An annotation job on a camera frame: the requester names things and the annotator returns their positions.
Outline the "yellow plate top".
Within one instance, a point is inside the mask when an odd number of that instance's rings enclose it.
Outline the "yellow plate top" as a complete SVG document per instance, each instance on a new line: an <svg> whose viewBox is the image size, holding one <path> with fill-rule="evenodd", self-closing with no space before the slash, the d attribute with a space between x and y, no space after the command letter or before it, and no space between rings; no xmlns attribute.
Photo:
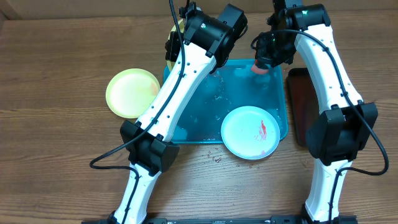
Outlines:
<svg viewBox="0 0 398 224"><path fill-rule="evenodd" d="M165 43L165 49L166 49L165 59L167 62L167 68L171 72L180 52L180 42L176 26L173 26L170 31L169 37Z"/></svg>

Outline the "yellow plate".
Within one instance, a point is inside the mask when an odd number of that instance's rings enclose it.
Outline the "yellow plate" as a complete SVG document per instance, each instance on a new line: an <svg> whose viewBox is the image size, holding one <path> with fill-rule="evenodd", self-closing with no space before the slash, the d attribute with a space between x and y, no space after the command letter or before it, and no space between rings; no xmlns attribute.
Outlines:
<svg viewBox="0 0 398 224"><path fill-rule="evenodd" d="M165 59L167 62L167 68L171 72L180 52L180 42L176 26L173 26L170 31L169 37L165 43L165 49L166 49Z"/></svg>
<svg viewBox="0 0 398 224"><path fill-rule="evenodd" d="M140 117L160 91L158 79L140 68L130 68L115 75L106 88L106 103L116 115Z"/></svg>

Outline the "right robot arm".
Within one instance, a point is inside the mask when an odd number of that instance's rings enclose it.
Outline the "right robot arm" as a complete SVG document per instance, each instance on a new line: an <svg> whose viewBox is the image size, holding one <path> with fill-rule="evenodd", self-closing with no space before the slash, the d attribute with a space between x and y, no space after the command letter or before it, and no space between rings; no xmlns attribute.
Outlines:
<svg viewBox="0 0 398 224"><path fill-rule="evenodd" d="M351 83L336 49L333 29L322 4L274 1L268 32L251 43L255 66L261 70L303 58L318 100L319 117L306 131L306 146L314 158L310 194L302 207L307 223L357 223L341 216L339 199L346 173L373 131L378 112L365 103Z"/></svg>

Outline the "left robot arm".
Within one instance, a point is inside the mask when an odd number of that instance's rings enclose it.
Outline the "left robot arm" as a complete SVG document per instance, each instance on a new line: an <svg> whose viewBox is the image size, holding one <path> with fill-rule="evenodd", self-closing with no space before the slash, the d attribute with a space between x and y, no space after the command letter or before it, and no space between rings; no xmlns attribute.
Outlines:
<svg viewBox="0 0 398 224"><path fill-rule="evenodd" d="M201 81L228 60L235 42L248 29L244 11L227 4L218 17L206 15L195 2L187 2L166 43L166 58L173 69L148 109L135 123L123 122L121 149L129 152L129 180L119 208L108 223L143 223L159 175L168 171L179 152L172 142L175 128Z"/></svg>

